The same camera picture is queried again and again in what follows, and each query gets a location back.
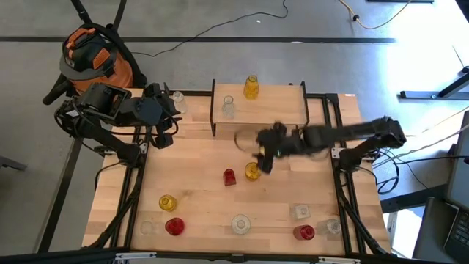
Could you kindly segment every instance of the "concrete floor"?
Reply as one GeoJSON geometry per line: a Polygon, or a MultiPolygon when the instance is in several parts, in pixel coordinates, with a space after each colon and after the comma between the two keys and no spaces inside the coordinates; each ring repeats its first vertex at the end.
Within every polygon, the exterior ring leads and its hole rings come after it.
{"type": "MultiPolygon", "coordinates": [[[[370,25],[384,21],[402,6],[348,2],[370,25]]],[[[92,18],[103,24],[112,21],[117,9],[117,1],[84,4],[92,18]]],[[[239,83],[254,73],[264,83],[305,81],[308,92],[353,93],[358,96],[364,120],[386,114],[399,120],[406,133],[421,131],[468,105],[467,101],[402,101],[396,96],[403,89],[440,89],[457,77],[462,63],[469,65],[469,45],[459,36],[468,25],[453,1],[411,4],[395,21],[376,31],[351,24],[337,1],[287,0],[287,6],[290,14],[284,20],[248,18],[206,35],[395,37],[399,42],[188,43],[155,59],[137,56],[137,61],[150,82],[165,81],[172,89],[209,89],[212,78],[239,83]]],[[[80,24],[68,1],[5,0],[0,7],[0,35],[62,36],[80,24]]],[[[280,1],[269,0],[129,1],[119,31],[126,37],[191,36],[256,11],[283,12],[280,1]]],[[[128,47],[155,53],[175,44],[129,43],[128,47]]],[[[0,43],[0,155],[29,166],[25,172],[0,169],[1,255],[34,252],[70,147],[71,139],[53,121],[60,100],[52,106],[41,102],[59,74],[60,45],[0,43]]],[[[454,125],[438,129],[432,138],[409,139],[399,152],[457,130],[454,125]]],[[[436,155],[450,144],[444,142],[422,155],[436,155]]],[[[82,150],[51,250],[80,247],[93,198],[93,178],[101,163],[101,157],[82,150]]],[[[429,187],[444,183],[448,177],[445,161],[413,164],[413,169],[429,187]]],[[[398,188],[382,198],[423,188],[406,168],[401,171],[398,188]]],[[[386,179],[394,176],[394,169],[383,166],[376,173],[386,179]]]]}

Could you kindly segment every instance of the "yellow glass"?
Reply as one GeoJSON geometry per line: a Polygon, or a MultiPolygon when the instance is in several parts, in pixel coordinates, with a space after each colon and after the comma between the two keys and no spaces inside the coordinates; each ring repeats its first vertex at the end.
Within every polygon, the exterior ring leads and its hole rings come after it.
{"type": "Polygon", "coordinates": [[[176,209],[177,200],[169,194],[165,194],[160,198],[160,208],[171,212],[176,209]]]}
{"type": "Polygon", "coordinates": [[[246,79],[246,84],[244,85],[244,96],[247,99],[256,99],[259,95],[259,83],[257,82],[257,76],[249,76],[246,79]]]}
{"type": "Polygon", "coordinates": [[[244,169],[244,173],[246,175],[246,178],[248,178],[248,180],[250,181],[255,181],[261,176],[261,172],[257,167],[257,163],[255,162],[248,163],[248,165],[246,165],[246,168],[244,169]]]}

